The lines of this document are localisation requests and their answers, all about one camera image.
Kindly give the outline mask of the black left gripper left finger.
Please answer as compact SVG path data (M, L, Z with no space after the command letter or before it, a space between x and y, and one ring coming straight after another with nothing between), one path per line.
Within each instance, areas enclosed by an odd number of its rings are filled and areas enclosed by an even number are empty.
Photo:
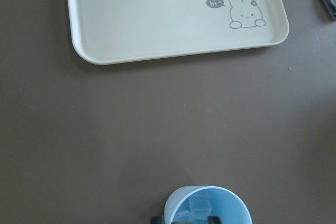
M150 224L165 224L164 216L152 216L150 219Z

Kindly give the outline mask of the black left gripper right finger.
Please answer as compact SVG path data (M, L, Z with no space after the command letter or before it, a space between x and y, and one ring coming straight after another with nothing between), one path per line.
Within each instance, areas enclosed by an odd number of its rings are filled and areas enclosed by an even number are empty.
M219 216L208 216L207 224L220 224L220 217Z

